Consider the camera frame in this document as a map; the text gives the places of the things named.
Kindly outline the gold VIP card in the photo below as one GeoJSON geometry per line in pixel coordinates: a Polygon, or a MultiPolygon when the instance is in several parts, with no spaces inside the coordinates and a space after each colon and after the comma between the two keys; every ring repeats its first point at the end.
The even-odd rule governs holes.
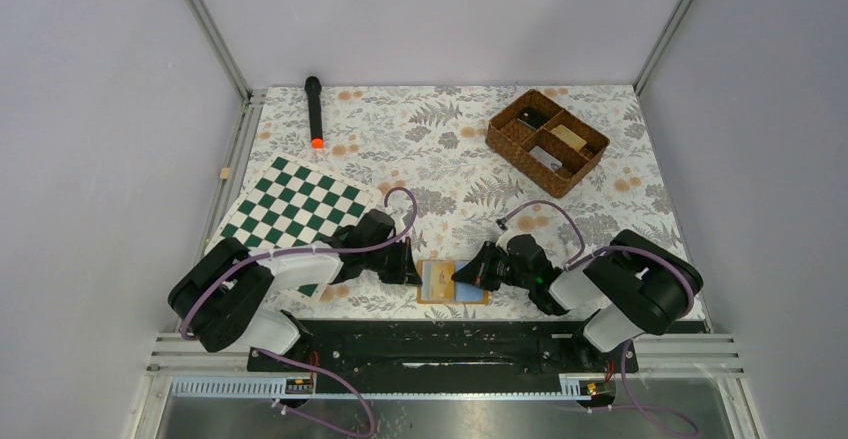
{"type": "Polygon", "coordinates": [[[455,298],[452,261],[423,261],[421,263],[419,299],[422,303],[446,303],[455,298]]]}

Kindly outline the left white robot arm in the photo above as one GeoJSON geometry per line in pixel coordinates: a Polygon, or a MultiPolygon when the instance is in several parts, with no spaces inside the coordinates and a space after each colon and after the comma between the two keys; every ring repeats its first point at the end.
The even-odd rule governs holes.
{"type": "Polygon", "coordinates": [[[410,239],[397,238],[394,220],[376,209],[305,246],[251,250],[226,238],[173,287],[167,303],[187,336],[206,351],[258,347],[271,351],[285,369],[296,370],[310,356],[305,332],[290,314],[263,309],[265,299],[302,286],[339,284],[364,271],[390,285],[422,283],[410,239]]]}

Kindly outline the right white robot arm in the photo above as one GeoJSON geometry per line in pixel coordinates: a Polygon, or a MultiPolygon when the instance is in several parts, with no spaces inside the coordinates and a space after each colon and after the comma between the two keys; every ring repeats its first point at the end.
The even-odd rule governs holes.
{"type": "Polygon", "coordinates": [[[690,263],[632,230],[565,268],[554,266],[531,235],[506,232],[485,242],[452,279],[486,291],[522,288],[540,311],[556,316],[607,300],[565,346],[589,371],[601,369],[628,340],[665,334],[703,288],[690,263]]]}

